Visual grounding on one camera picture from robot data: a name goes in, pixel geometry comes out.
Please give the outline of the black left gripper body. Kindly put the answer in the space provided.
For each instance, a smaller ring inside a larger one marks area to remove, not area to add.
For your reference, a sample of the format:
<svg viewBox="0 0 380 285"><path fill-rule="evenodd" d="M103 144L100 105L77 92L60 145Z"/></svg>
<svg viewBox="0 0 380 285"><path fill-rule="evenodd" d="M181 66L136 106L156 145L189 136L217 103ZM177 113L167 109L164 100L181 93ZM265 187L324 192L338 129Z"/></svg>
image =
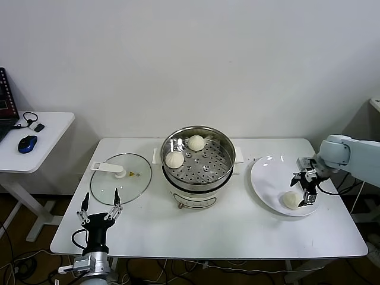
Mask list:
<svg viewBox="0 0 380 285"><path fill-rule="evenodd" d="M115 224L115 219L105 218L107 213L92 214L89 216L89 222L83 226L88 231L87 246L83 249L82 256L90 252L109 253L106 245L106 234L108 228Z"/></svg>

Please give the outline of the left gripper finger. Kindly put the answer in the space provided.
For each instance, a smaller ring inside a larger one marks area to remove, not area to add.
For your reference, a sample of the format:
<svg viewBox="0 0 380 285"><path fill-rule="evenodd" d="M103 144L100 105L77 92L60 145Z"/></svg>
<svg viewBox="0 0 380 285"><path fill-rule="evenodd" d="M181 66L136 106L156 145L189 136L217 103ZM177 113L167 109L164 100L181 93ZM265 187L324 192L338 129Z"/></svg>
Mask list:
<svg viewBox="0 0 380 285"><path fill-rule="evenodd" d="M119 197L118 189L115 189L114 202L111 210L106 214L104 220L116 220L121 214L123 207L121 205L121 199Z"/></svg>
<svg viewBox="0 0 380 285"><path fill-rule="evenodd" d="M77 216L80 219L81 223L88 223L90 221L89 217L87 215L89 197L90 197L90 195L87 192L82 203L81 203L80 211L77 211Z"/></svg>

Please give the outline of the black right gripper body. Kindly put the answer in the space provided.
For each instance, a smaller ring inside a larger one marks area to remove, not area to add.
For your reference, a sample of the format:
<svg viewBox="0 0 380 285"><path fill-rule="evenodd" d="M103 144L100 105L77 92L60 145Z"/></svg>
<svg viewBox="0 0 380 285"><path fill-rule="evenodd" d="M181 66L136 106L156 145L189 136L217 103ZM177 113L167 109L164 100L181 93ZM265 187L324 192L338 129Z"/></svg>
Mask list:
<svg viewBox="0 0 380 285"><path fill-rule="evenodd" d="M316 187L319 183L320 179L315 169L305 168L300 171L300 185L304 192L316 194Z"/></svg>

